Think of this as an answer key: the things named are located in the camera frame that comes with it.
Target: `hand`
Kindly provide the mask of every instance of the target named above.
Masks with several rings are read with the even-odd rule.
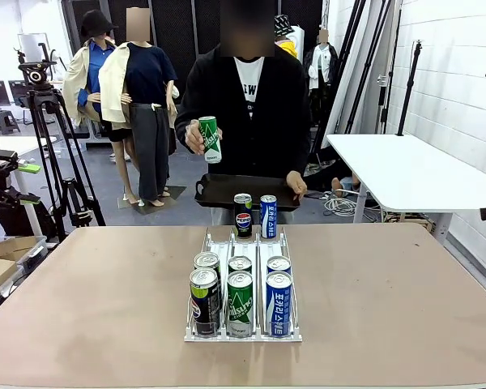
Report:
[[[305,197],[305,194],[308,191],[308,187],[299,172],[293,170],[288,173],[288,175],[286,176],[286,183],[295,192],[295,196],[293,197],[294,200],[297,198],[299,198],[299,200],[302,200],[302,198]]]
[[[173,116],[177,115],[178,114],[177,107],[175,106],[173,99],[172,98],[166,99],[166,102],[168,103],[168,112]]]
[[[88,101],[91,103],[100,103],[100,93],[90,93],[88,95]]]
[[[121,104],[129,104],[131,103],[131,97],[127,93],[121,94]]]
[[[220,140],[223,139],[223,131],[218,128],[218,136]],[[200,134],[200,122],[196,119],[191,120],[191,123],[185,128],[185,144],[197,156],[202,156],[205,150],[203,146],[203,137]]]

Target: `tabletop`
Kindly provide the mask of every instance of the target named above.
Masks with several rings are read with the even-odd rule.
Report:
[[[287,226],[300,344],[184,342],[205,232],[76,229],[0,307],[0,385],[486,387],[486,291],[420,226]]]
[[[486,208],[486,174],[412,135],[327,135],[385,210]]]
[[[52,143],[56,142],[56,137],[51,136],[50,141]],[[47,140],[42,138],[41,144],[45,146]],[[9,150],[22,156],[37,148],[38,141],[36,136],[0,136],[0,150]]]

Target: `stool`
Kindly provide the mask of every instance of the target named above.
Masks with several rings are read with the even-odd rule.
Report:
[[[12,134],[16,129],[21,132],[16,124],[16,119],[11,111],[0,111],[0,131],[2,135]]]

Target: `black tray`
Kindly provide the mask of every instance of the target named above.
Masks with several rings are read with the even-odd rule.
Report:
[[[261,196],[274,195],[277,209],[282,212],[295,211],[299,200],[281,178],[230,176],[225,174],[204,174],[196,182],[194,199],[202,207],[234,208],[234,195],[248,193],[252,196],[252,208],[259,209]]]

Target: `beverage can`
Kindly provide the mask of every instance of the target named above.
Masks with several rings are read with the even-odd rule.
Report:
[[[228,260],[228,274],[235,271],[247,271],[252,274],[252,261],[244,255],[238,255]]]
[[[237,237],[252,236],[252,196],[246,193],[234,196],[234,224]]]
[[[209,268],[199,268],[190,275],[191,309],[199,336],[215,336],[220,328],[218,276]]]
[[[261,197],[261,236],[271,239],[277,236],[277,198],[271,194]]]
[[[228,276],[228,325],[230,336],[245,338],[254,328],[254,299],[252,275],[235,271]]]
[[[218,301],[220,302],[220,310],[223,309],[224,299],[221,288],[221,273],[220,273],[220,258],[217,253],[203,252],[194,257],[194,268],[200,267],[209,268],[216,272],[218,276]]]
[[[282,255],[270,257],[266,261],[266,269],[268,269],[267,273],[272,273],[273,271],[285,271],[290,275],[292,274],[292,264],[290,263],[290,259]]]
[[[266,276],[266,328],[270,336],[290,335],[292,277],[285,271]]]
[[[200,134],[203,137],[205,161],[208,164],[221,162],[220,136],[218,135],[218,124],[214,116],[199,118]]]

